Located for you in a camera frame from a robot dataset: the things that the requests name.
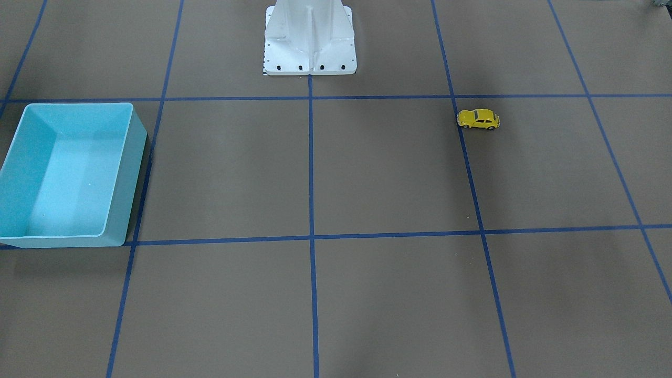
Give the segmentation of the yellow beetle toy car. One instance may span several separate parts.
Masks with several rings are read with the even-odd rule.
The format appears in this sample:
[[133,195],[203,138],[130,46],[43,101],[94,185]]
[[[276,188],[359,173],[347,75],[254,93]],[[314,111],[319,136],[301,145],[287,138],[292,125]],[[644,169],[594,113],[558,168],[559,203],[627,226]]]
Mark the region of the yellow beetle toy car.
[[501,118],[490,109],[461,110],[456,115],[457,125],[464,129],[495,130],[501,126]]

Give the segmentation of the light blue plastic bin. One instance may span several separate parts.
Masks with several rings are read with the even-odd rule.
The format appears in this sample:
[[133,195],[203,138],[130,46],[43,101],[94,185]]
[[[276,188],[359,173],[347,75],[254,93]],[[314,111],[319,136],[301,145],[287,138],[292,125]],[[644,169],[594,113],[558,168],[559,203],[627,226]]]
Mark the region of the light blue plastic bin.
[[122,246],[147,138],[131,103],[27,105],[2,166],[2,243]]

